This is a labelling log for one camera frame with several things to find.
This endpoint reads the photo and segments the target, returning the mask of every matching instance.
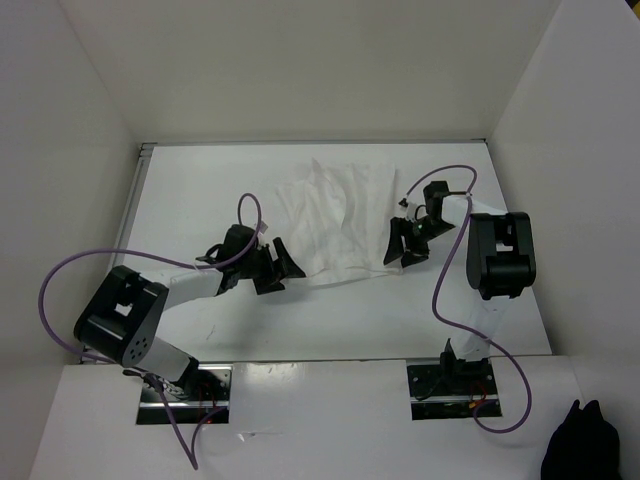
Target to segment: table surface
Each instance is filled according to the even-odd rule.
[[[288,218],[276,186],[305,178],[314,158],[332,164],[393,163],[398,199],[434,168],[472,165],[479,173],[475,198],[505,208],[483,143],[165,146],[155,147],[145,165],[141,191],[134,195],[139,200],[125,222],[130,233],[120,245],[192,262],[224,238],[236,221],[237,199],[247,191],[260,199],[268,233],[284,234]],[[469,175],[451,170],[438,178],[462,190]],[[437,357],[452,331],[432,315],[431,294],[455,234],[434,240],[429,261],[401,276],[333,287],[287,286],[264,296],[255,295],[251,282],[240,282],[220,297],[167,311],[158,335],[201,361]],[[464,245],[440,298],[445,316],[459,322],[468,318],[474,294],[465,276]],[[136,257],[123,260],[136,270],[162,268]],[[509,309],[495,339],[513,354],[551,353],[531,289]]]
[[[533,480],[549,439],[581,399],[566,357],[521,357],[534,402],[514,433],[472,419],[412,421],[405,362],[236,364],[230,420],[202,429],[194,472],[168,425],[136,426],[140,380],[118,366],[65,367],[31,480]],[[494,358],[503,418],[524,411],[522,380]],[[193,425],[183,425],[187,439]]]

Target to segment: wall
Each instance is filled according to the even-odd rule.
[[[558,0],[61,0],[140,141],[470,139]]]
[[[113,245],[136,148],[54,0],[0,0],[0,478],[29,474],[65,354],[37,316],[47,270]],[[54,280],[47,307],[71,338],[106,258]]]
[[[564,0],[490,138],[513,209],[531,214],[536,293],[585,399],[640,458],[640,22],[624,0]]]

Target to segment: purple cable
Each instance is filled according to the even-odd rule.
[[[478,178],[478,172],[476,171],[476,169],[471,167],[471,166],[469,166],[469,165],[450,165],[448,167],[437,168],[437,169],[427,173],[426,175],[422,176],[420,178],[420,180],[418,180],[416,183],[414,183],[413,186],[409,189],[409,191],[407,192],[407,196],[409,196],[409,194],[413,191],[413,189],[416,188],[420,184],[420,182],[422,182],[427,177],[433,175],[434,173],[441,172],[442,170],[448,170],[450,168],[464,168],[464,169],[467,169],[467,170],[471,170],[471,172],[473,172],[473,180],[469,184],[469,188],[467,188],[467,192],[470,194],[471,190],[473,189],[473,186],[475,185],[476,180]],[[524,383],[524,388],[527,391],[527,408],[525,409],[524,414],[522,415],[520,420],[518,420],[512,426],[507,427],[507,428],[502,428],[502,429],[500,429],[500,428],[491,428],[491,427],[487,427],[486,425],[484,425],[484,424],[482,424],[480,422],[480,420],[478,419],[478,411],[481,408],[483,408],[485,405],[488,405],[489,403],[495,403],[495,400],[490,400],[490,401],[487,401],[487,402],[480,403],[473,409],[473,419],[476,421],[478,426],[480,428],[482,428],[483,430],[486,430],[487,432],[490,432],[490,433],[511,433],[511,432],[517,430],[518,428],[520,428],[524,424],[524,422],[527,421],[527,418],[529,418],[529,414],[531,413],[531,405],[533,403],[533,394],[531,392],[531,385],[529,384],[529,379],[527,378],[527,375],[522,370],[522,367],[520,366],[520,364],[518,363],[516,358],[513,355],[511,355],[509,352],[507,352],[502,346],[498,345],[496,342],[494,342],[493,340],[488,338],[485,334],[483,334],[479,330],[476,330],[475,328],[471,328],[471,327],[469,327],[467,325],[463,325],[461,323],[456,323],[456,322],[453,322],[451,320],[447,320],[446,318],[444,318],[440,314],[440,312],[438,312],[438,296],[440,295],[440,290],[442,289],[442,285],[444,283],[444,279],[445,279],[445,277],[447,275],[447,272],[449,271],[449,267],[451,267],[451,263],[453,262],[453,258],[455,257],[455,255],[456,255],[456,253],[458,251],[458,248],[460,247],[460,244],[462,243],[462,239],[464,238],[464,234],[467,231],[467,227],[469,226],[469,221],[471,220],[471,211],[473,209],[473,202],[471,201],[471,196],[470,195],[467,195],[467,203],[468,203],[467,212],[465,214],[464,221],[462,222],[462,226],[460,227],[460,231],[458,232],[458,236],[456,237],[456,240],[453,242],[453,247],[451,247],[451,251],[449,252],[449,256],[447,257],[447,259],[444,262],[444,265],[442,266],[442,270],[440,272],[440,276],[438,277],[438,281],[436,282],[436,286],[435,286],[435,288],[433,290],[433,297],[431,299],[431,310],[433,312],[433,315],[439,321],[444,323],[445,325],[449,325],[450,327],[458,328],[460,330],[464,330],[464,331],[473,333],[474,335],[477,335],[478,337],[480,337],[481,339],[483,339],[484,341],[489,343],[489,345],[497,348],[500,352],[502,352],[504,354],[505,357],[507,357],[511,361],[511,363],[513,363],[513,366],[516,367],[516,370],[518,371],[518,373],[522,377],[522,381]]]
[[[69,351],[69,352],[71,352],[71,353],[73,353],[75,355],[78,355],[78,356],[84,357],[84,358],[90,358],[92,360],[97,360],[99,362],[114,363],[109,358],[102,357],[102,356],[99,356],[99,355],[93,355],[92,353],[83,352],[82,350],[69,345],[67,342],[62,340],[56,334],[56,332],[53,331],[53,329],[51,328],[51,325],[49,324],[49,320],[47,319],[47,314],[46,314],[45,308],[44,308],[45,293],[47,291],[47,287],[49,286],[49,282],[51,281],[53,276],[58,272],[58,270],[60,270],[65,265],[68,265],[69,263],[73,262],[74,260],[78,260],[78,259],[83,258],[83,257],[88,257],[90,255],[113,254],[113,253],[120,253],[120,254],[125,254],[125,255],[133,255],[135,257],[148,258],[148,259],[151,259],[151,260],[156,260],[158,262],[167,263],[167,264],[173,265],[175,267],[188,268],[188,269],[191,269],[191,270],[198,270],[198,269],[205,270],[205,269],[210,269],[210,268],[223,268],[223,267],[226,267],[227,265],[230,265],[230,264],[238,261],[240,258],[242,258],[242,256],[244,254],[246,254],[249,251],[249,249],[251,249],[251,247],[256,243],[256,241],[258,239],[258,234],[260,232],[260,225],[262,224],[262,208],[260,207],[260,202],[258,201],[256,196],[253,195],[252,193],[243,194],[240,197],[240,200],[238,201],[238,222],[242,225],[242,218],[241,218],[241,215],[240,215],[240,209],[242,207],[242,202],[247,197],[254,201],[254,203],[256,204],[256,210],[258,212],[258,223],[257,223],[256,229],[255,229],[255,232],[253,232],[253,236],[251,237],[251,240],[249,241],[249,243],[247,243],[246,247],[244,247],[237,255],[234,255],[233,257],[231,257],[231,258],[229,258],[229,259],[227,259],[227,260],[225,260],[223,262],[218,262],[218,263],[215,263],[213,265],[196,266],[196,265],[192,265],[190,263],[178,262],[176,260],[171,260],[169,258],[161,257],[161,256],[158,256],[158,255],[153,255],[151,253],[139,252],[137,250],[127,250],[127,249],[124,249],[124,248],[96,248],[96,249],[93,249],[93,250],[85,250],[84,252],[79,252],[79,253],[76,253],[75,255],[71,255],[70,257],[65,258],[60,263],[58,263],[56,266],[54,266],[49,273],[47,273],[47,275],[44,277],[44,280],[42,281],[42,285],[40,286],[40,292],[38,293],[38,313],[40,314],[40,322],[42,323],[42,326],[44,327],[45,331],[49,334],[49,336],[58,345],[60,345],[65,350],[67,350],[67,351]]]
[[[191,436],[191,449],[189,449],[189,447],[187,446],[187,442],[182,436],[182,432],[180,431],[180,428],[178,428],[176,417],[173,415],[173,412],[171,411],[171,407],[169,406],[167,397],[165,397],[164,395],[164,389],[162,388],[162,385],[160,384],[160,382],[158,381],[155,375],[150,375],[150,374],[145,375],[145,378],[147,378],[151,382],[151,385],[153,385],[153,388],[156,390],[156,392],[158,392],[158,395],[160,396],[160,400],[162,400],[162,404],[164,405],[164,409],[167,412],[167,416],[169,417],[169,423],[171,423],[171,427],[173,428],[173,431],[175,432],[176,437],[178,437],[180,446],[182,447],[182,449],[184,450],[184,453],[187,455],[187,458],[191,462],[191,466],[193,467],[193,469],[198,470],[198,460],[196,459],[196,449],[195,449],[196,437],[198,435],[198,432],[200,431],[202,426],[209,421],[210,418],[212,418],[214,415],[224,410],[225,408],[224,407],[216,408],[213,411],[207,413],[204,417],[202,417],[202,419],[196,425],[195,430],[193,431],[193,435]]]

